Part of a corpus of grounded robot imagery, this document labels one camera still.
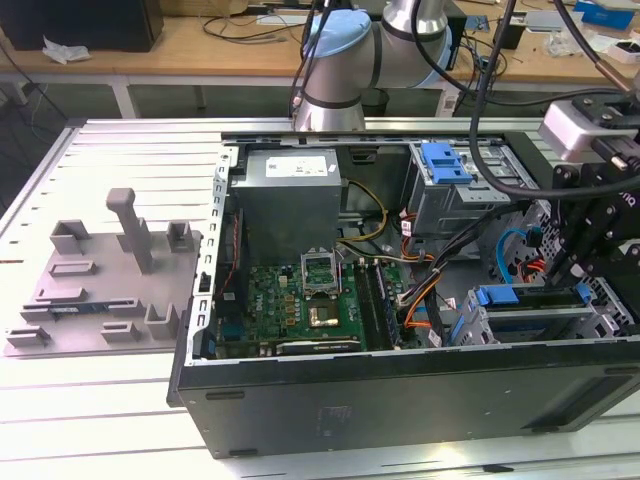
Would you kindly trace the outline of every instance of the label sticker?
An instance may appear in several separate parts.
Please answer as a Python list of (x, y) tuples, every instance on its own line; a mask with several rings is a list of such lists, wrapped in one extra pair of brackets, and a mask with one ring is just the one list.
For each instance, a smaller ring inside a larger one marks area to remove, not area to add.
[(402, 227), (402, 235), (404, 235), (405, 237), (410, 237), (411, 236), (411, 222), (409, 222), (407, 220), (403, 220), (400, 223), (400, 226)]
[(49, 312), (51, 313), (78, 313), (79, 310), (77, 307), (54, 307), (50, 308)]
[(271, 178), (326, 177), (329, 173), (324, 157), (269, 157), (266, 175)]
[(437, 348), (442, 346), (442, 339), (440, 338), (440, 335), (433, 330), (429, 330), (429, 341)]

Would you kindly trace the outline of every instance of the wooden table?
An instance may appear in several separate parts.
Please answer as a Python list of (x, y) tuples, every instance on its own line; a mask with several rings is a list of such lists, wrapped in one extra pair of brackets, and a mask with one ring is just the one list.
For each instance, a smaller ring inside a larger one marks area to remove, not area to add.
[[(546, 0), (530, 0), (529, 5), (552, 9)], [(474, 34), (478, 39), (491, 42), (497, 19), (503, 11), (498, 5), (458, 2), (469, 15), (487, 15), (491, 21), (490, 33)], [(531, 10), (522, 6), (519, 10)], [(274, 26), (229, 25), (227, 35), (248, 35), (273, 29)], [(625, 38), (625, 32), (598, 29), (602, 33)], [(291, 34), (299, 39), (302, 27), (295, 27)], [(225, 42), (206, 35), (198, 18), (167, 17), (164, 32), (149, 53), (111, 51), (91, 52), (90, 60), (60, 65), (39, 51), (17, 52), (9, 41), (0, 37), (14, 60), (40, 83), (106, 84), (113, 89), (123, 118), (138, 116), (130, 85), (250, 85), (289, 86), (299, 65), (299, 43), (288, 32), (277, 34), (282, 41), (264, 45), (240, 45)], [(606, 80), (583, 55), (551, 58), (544, 50), (546, 34), (525, 32), (515, 51), (504, 51), (508, 68), (494, 89), (522, 91), (565, 91), (584, 86), (606, 85)], [(480, 47), (481, 53), (489, 53), (488, 47)], [(626, 76), (632, 78), (636, 68), (612, 61)], [(471, 77), (472, 62), (469, 52), (461, 51), (453, 75), (460, 80)], [(0, 55), (0, 83), (5, 86), (24, 81), (6, 58)], [(440, 81), (430, 88), (442, 90), (438, 115), (449, 116), (458, 91)], [(21, 101), (21, 91), (13, 89)], [(196, 100), (204, 105), (204, 94), (196, 88)]]

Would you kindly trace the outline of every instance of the black cable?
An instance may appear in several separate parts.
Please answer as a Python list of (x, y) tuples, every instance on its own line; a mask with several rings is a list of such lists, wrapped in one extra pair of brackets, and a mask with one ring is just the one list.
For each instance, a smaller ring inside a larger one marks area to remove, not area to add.
[(589, 57), (589, 59), (593, 63), (598, 63), (600, 61), (600, 55), (598, 55), (596, 51), (593, 48), (591, 48), (591, 45), (589, 45), (589, 42), (587, 42), (587, 39), (582, 36), (582, 34), (580, 33), (580, 30), (578, 29), (576, 24), (573, 22), (571, 15), (567, 11), (567, 8), (562, 3), (562, 0), (553, 0), (553, 4), (556, 6), (556, 10), (558, 10), (560, 17), (562, 18), (562, 21), (566, 25), (569, 32), (571, 32), (571, 35), (575, 39), (576, 43), (580, 46), (584, 54), (587, 57)]
[(442, 268), (450, 256), (457, 254), (466, 245), (476, 240), (482, 234), (483, 229), (486, 228), (489, 223), (501, 217), (502, 215), (507, 215), (515, 212), (525, 212), (530, 205), (531, 202), (526, 200), (510, 203), (508, 205), (500, 205), (498, 207), (494, 207), (481, 217), (478, 217), (473, 222), (469, 223), (466, 227), (464, 227), (453, 237), (451, 237), (445, 244), (445, 246), (442, 247), (438, 255), (436, 255), (436, 257), (431, 262), (430, 274), (427, 275), (427, 277), (422, 282), (417, 283), (416, 285), (411, 287), (407, 291), (405, 298), (407, 298), (407, 296), (413, 295), (415, 292), (421, 291), (427, 285), (429, 285), (435, 279), (435, 277), (439, 275), (439, 272), (435, 269)]
[(315, 36), (311, 39), (302, 60), (300, 61), (300, 65), (298, 66), (298, 70), (293, 76), (293, 82), (291, 83), (291, 92), (289, 94), (289, 116), (293, 116), (293, 99), (296, 95), (296, 85), (298, 84), (298, 80), (300, 79), (300, 74), (302, 73), (302, 69), (309, 62), (309, 66), (307, 67), (307, 71), (305, 72), (304, 80), (302, 81), (302, 86), (300, 87), (300, 92), (304, 93), (304, 89), (307, 86), (307, 82), (309, 81), (309, 73), (311, 71), (311, 66), (313, 63), (313, 57), (315, 56), (316, 47), (318, 45), (318, 40), (320, 39), (320, 34), (322, 33), (322, 29), (324, 25), (327, 23), (327, 19), (329, 18), (329, 14), (332, 10), (333, 2), (330, 2), (329, 5), (323, 10), (322, 17), (320, 18), (320, 24), (318, 25), (318, 31)]
[(300, 38), (300, 60), (304, 58), (304, 45), (309, 40), (309, 33), (311, 32), (311, 25), (313, 24), (313, 17), (316, 10), (321, 5), (320, 0), (313, 0), (309, 6), (309, 14), (304, 22), (304, 28), (302, 29), (302, 37)]
[(311, 70), (313, 69), (313, 61), (316, 56), (316, 50), (318, 49), (318, 44), (320, 43), (320, 35), (322, 34), (322, 30), (324, 30), (325, 24), (329, 20), (329, 15), (333, 11), (334, 3), (335, 1), (331, 0), (327, 8), (325, 8), (324, 11), (322, 12), (322, 17), (320, 18), (320, 24), (318, 25), (318, 31), (316, 32), (316, 36), (314, 38), (315, 42), (313, 45), (313, 50), (311, 51), (311, 55), (309, 56), (309, 59), (308, 59), (309, 65), (307, 66), (307, 70), (304, 72), (304, 79), (302, 80), (302, 86), (300, 87), (300, 92), (302, 94), (304, 94), (304, 91), (307, 88), (307, 83), (309, 83), (309, 78), (311, 77)]
[[(506, 25), (511, 21), (511, 15), (515, 8), (516, 0), (508, 0), (505, 8), (504, 22)], [(485, 96), (489, 81), (491, 79), (491, 72), (496, 66), (498, 56), (500, 55), (500, 49), (505, 41), (507, 29), (503, 28), (498, 34), (498, 38), (495, 42), (495, 47), (489, 57), (489, 63), (487, 65), (488, 75), (483, 75), (480, 79), (480, 88), (478, 90), (478, 96), (476, 98), (476, 104), (471, 116), (471, 125), (469, 127), (469, 150), (471, 157), (478, 168), (478, 172), (484, 177), (484, 179), (496, 190), (509, 195), (513, 198), (528, 198), (528, 199), (540, 199), (540, 200), (581, 200), (586, 198), (595, 197), (607, 197), (616, 195), (622, 192), (630, 190), (637, 190), (640, 188), (640, 176), (631, 179), (623, 180), (611, 185), (603, 185), (598, 187), (580, 187), (572, 189), (558, 189), (558, 190), (537, 190), (526, 187), (517, 187), (513, 185), (507, 185), (502, 183), (491, 171), (491, 169), (484, 163), (484, 159), (480, 153), (480, 147), (478, 146), (478, 127), (480, 124), (480, 117), (484, 110)]]
[(47, 102), (49, 102), (49, 104), (51, 104), (54, 110), (58, 112), (62, 118), (64, 118), (65, 120), (69, 120), (67, 116), (64, 114), (64, 112), (60, 109), (60, 107), (58, 107), (58, 105), (56, 105), (53, 102), (53, 100), (49, 98), (49, 95), (47, 95), (46, 92), (40, 88), (40, 85), (38, 85), (33, 80), (31, 80), (31, 77), (29, 77), (29, 75), (27, 75), (27, 73), (24, 70), (22, 70), (22, 68), (20, 68), (20, 66), (16, 62), (13, 61), (13, 58), (11, 58), (11, 55), (9, 55), (9, 52), (7, 52), (7, 49), (4, 48), (4, 45), (2, 44), (2, 42), (0, 42), (0, 50), (2, 50), (2, 53), (4, 53), (4, 56), (7, 57), (7, 60), (9, 60), (11, 65), (13, 65), (13, 68), (15, 68), (16, 71), (20, 75), (22, 75), (25, 78), (25, 80), (27, 80), (27, 82), (33, 85), (34, 88), (42, 94), (42, 96), (47, 100)]
[(207, 20), (206, 22), (204, 22), (204, 24), (202, 25), (202, 30), (204, 30), (204, 33), (206, 33), (207, 35), (211, 35), (212, 37), (220, 38), (221, 40), (243, 41), (243, 40), (258, 39), (259, 37), (264, 37), (266, 35), (271, 35), (273, 33), (283, 32), (285, 30), (290, 30), (292, 28), (295, 28), (295, 27), (299, 26), (299, 25), (287, 25), (286, 27), (275, 28), (275, 29), (269, 30), (267, 32), (254, 33), (252, 35), (242, 35), (242, 36), (238, 36), (238, 37), (231, 37), (231, 36), (228, 36), (228, 35), (221, 35), (219, 33), (212, 32), (211, 30), (209, 30), (207, 28), (209, 26), (209, 24), (211, 24), (212, 22), (215, 22), (216, 20), (221, 20), (223, 18), (225, 18), (225, 17), (213, 17), (213, 18), (210, 18), (209, 20)]
[[(438, 65), (438, 63), (431, 58), (429, 53), (425, 50), (424, 46), (422, 45), (422, 42), (420, 42), (420, 39), (418, 36), (418, 10), (420, 8), (421, 3), (422, 3), (421, 0), (415, 0), (413, 4), (413, 8), (411, 9), (411, 34), (413, 35), (414, 43), (416, 45), (416, 48), (420, 52), (420, 55), (422, 55), (422, 58), (429, 64), (429, 66), (433, 70), (435, 70), (438, 73), (438, 75), (440, 75), (444, 80), (449, 82), (451, 85), (456, 87), (461, 92), (465, 92), (467, 93), (467, 95), (471, 95), (471, 97), (476, 98), (477, 93), (474, 92), (473, 90), (466, 88), (465, 85), (460, 83), (458, 80), (456, 80), (451, 75), (449, 75), (445, 70), (443, 70), (440, 67), (440, 65)], [(555, 100), (561, 100), (562, 98), (571, 98), (579, 95), (600, 95), (600, 94), (612, 94), (612, 93), (619, 93), (619, 90), (616, 90), (613, 88), (591, 88), (591, 89), (575, 90), (573, 92), (564, 93), (563, 96), (560, 98), (558, 95), (554, 95), (546, 98), (540, 98), (532, 102), (503, 102), (500, 100), (496, 100), (494, 98), (485, 98), (484, 101), (486, 101), (487, 103), (491, 103), (493, 105), (501, 105), (503, 107), (526, 107), (531, 105), (540, 105), (543, 103), (553, 102)]]

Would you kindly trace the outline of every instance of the table leg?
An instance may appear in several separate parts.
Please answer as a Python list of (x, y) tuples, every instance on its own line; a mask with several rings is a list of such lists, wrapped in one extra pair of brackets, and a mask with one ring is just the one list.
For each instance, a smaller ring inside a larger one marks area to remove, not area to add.
[(17, 105), (26, 105), (29, 102), (19, 83), (0, 83), (0, 88), (2, 88), (2, 91), (9, 95), (9, 98), (13, 99)]
[(207, 108), (207, 97), (204, 93), (204, 87), (202, 85), (194, 85), (193, 93), (196, 95), (196, 107), (198, 110)]
[(111, 84), (111, 88), (113, 88), (113, 94), (116, 97), (116, 102), (118, 102), (122, 118), (140, 118), (138, 106), (131, 96), (127, 82), (118, 79)]
[(453, 85), (446, 85), (440, 93), (436, 117), (453, 117), (453, 111), (458, 103), (460, 90)]

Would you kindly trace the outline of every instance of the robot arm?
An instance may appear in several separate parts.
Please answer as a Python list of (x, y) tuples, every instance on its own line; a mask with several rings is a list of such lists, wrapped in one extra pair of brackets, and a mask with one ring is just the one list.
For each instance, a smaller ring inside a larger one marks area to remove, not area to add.
[[(411, 34), (414, 1), (393, 0), (382, 22), (372, 23), (364, 11), (330, 13), (308, 66), (307, 84), (295, 102), (296, 131), (364, 130), (363, 88), (424, 87), (437, 79)], [(444, 0), (423, 1), (418, 17), (420, 40), (441, 66), (451, 53), (443, 5)], [(315, 19), (311, 37), (318, 24)]]

